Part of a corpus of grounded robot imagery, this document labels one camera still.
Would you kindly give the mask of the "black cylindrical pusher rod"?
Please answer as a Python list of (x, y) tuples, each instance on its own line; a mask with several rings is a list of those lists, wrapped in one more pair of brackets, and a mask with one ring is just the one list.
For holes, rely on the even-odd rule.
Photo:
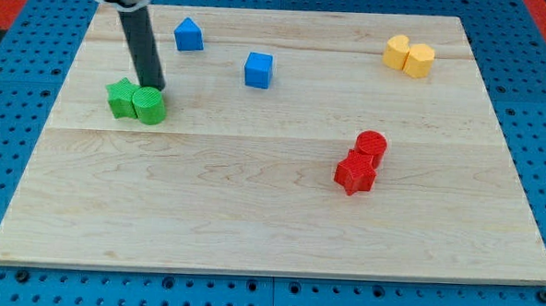
[(165, 76), (160, 63), (158, 48), (151, 20), (146, 7), (129, 12), (118, 12), (130, 56), (135, 67), (138, 84), (165, 89)]

